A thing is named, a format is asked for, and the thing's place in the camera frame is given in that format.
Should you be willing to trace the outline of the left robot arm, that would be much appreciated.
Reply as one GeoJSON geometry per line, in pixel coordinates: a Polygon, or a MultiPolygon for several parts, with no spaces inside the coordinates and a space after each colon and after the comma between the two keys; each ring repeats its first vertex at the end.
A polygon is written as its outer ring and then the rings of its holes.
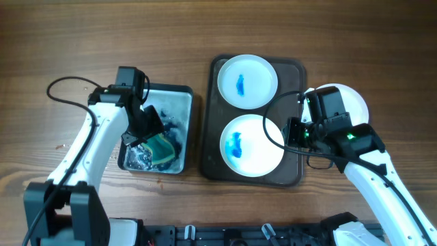
{"type": "Polygon", "coordinates": [[[24,245],[134,245],[141,221],[109,219],[98,189],[118,141],[137,146],[163,131],[141,85],[98,86],[81,108],[87,116],[71,149],[46,182],[24,194],[24,245]]]}

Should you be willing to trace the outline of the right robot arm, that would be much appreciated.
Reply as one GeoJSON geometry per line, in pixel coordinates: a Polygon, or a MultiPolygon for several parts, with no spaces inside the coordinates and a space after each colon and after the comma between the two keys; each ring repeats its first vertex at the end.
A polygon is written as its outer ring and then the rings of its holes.
{"type": "Polygon", "coordinates": [[[303,112],[289,118],[281,147],[336,166],[365,198],[392,245],[435,245],[436,228],[395,171],[385,144],[369,124],[363,97],[340,84],[295,96],[303,112]]]}

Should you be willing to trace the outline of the green yellow sponge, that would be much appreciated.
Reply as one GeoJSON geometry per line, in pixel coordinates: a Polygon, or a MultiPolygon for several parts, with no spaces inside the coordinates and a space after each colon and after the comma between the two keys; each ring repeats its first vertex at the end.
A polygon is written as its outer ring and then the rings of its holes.
{"type": "Polygon", "coordinates": [[[173,144],[162,133],[149,138],[141,146],[150,153],[152,165],[167,163],[175,158],[173,144]]]}

